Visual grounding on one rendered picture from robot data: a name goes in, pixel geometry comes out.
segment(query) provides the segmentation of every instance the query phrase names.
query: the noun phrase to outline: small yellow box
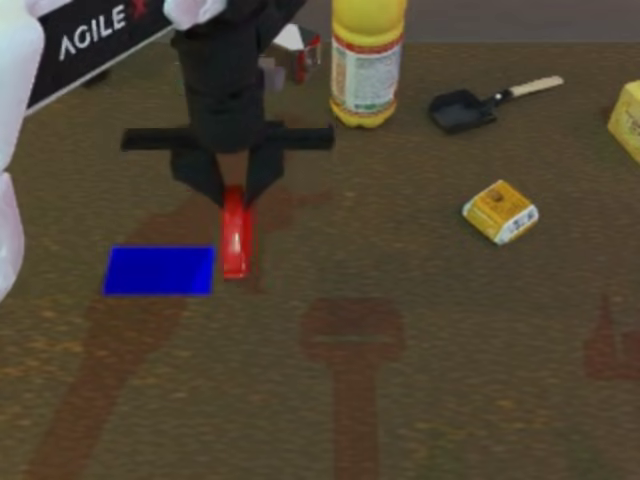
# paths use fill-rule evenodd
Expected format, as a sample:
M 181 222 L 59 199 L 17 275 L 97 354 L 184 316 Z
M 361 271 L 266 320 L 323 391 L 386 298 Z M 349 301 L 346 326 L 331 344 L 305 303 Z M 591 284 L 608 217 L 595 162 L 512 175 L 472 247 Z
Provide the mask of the small yellow box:
M 540 218 L 538 208 L 504 180 L 473 197 L 462 215 L 498 245 L 515 240 Z
M 607 127 L 633 159 L 640 162 L 640 80 L 622 88 Z

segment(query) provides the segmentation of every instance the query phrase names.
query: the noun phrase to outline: red star logo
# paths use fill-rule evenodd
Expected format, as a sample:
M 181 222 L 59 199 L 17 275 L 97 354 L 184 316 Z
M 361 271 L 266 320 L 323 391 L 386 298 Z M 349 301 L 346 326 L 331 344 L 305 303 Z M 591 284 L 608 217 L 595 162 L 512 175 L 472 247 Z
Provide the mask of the red star logo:
M 131 0 L 133 5 L 133 18 L 135 20 L 147 13 L 147 0 Z

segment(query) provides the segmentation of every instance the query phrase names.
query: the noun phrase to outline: table surface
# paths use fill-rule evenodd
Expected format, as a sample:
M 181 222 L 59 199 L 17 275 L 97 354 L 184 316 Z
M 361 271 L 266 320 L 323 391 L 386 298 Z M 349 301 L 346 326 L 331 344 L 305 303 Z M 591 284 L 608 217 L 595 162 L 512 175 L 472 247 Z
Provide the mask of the table surface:
M 626 369 L 594 374 L 583 344 L 599 319 L 615 320 L 611 338 L 640 329 L 640 168 L 605 128 L 639 54 L 407 46 L 392 121 L 291 155 L 258 207 L 257 274 L 218 274 L 213 296 L 188 301 L 98 294 L 115 243 L 218 239 L 216 208 L 171 181 L 166 155 L 118 152 L 124 127 L 186 118 L 171 50 L 149 46 L 29 118 L 10 167 L 28 245 L 0 305 L 0 477 L 637 478 L 640 346 L 627 335 Z M 566 85 L 482 130 L 446 138 L 425 119 L 437 93 L 551 74 Z M 270 111 L 326 122 L 328 75 Z M 541 212 L 502 248 L 459 214 L 499 178 Z M 310 316 L 325 334 L 402 334 L 376 366 L 376 404 L 361 349 L 343 347 L 346 369 L 312 361 Z

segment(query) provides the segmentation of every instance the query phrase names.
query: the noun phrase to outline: blue block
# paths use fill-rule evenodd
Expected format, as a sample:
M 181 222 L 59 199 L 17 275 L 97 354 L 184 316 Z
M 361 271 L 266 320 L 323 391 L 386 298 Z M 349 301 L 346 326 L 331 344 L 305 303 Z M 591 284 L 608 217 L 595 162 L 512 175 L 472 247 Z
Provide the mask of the blue block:
M 213 247 L 115 246 L 103 293 L 109 295 L 210 295 Z

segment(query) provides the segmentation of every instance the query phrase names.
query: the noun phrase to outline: wooden handle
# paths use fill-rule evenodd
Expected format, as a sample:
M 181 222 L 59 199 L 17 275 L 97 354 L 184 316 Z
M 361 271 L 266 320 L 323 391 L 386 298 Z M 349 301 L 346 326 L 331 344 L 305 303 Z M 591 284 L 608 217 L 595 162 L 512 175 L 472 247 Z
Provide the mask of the wooden handle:
M 541 92 L 550 88 L 559 87 L 564 83 L 564 79 L 558 75 L 552 77 L 540 78 L 533 82 L 523 83 L 522 85 L 516 85 L 509 90 L 513 95 L 513 98 L 522 97 L 523 95 L 529 95 L 531 93 Z

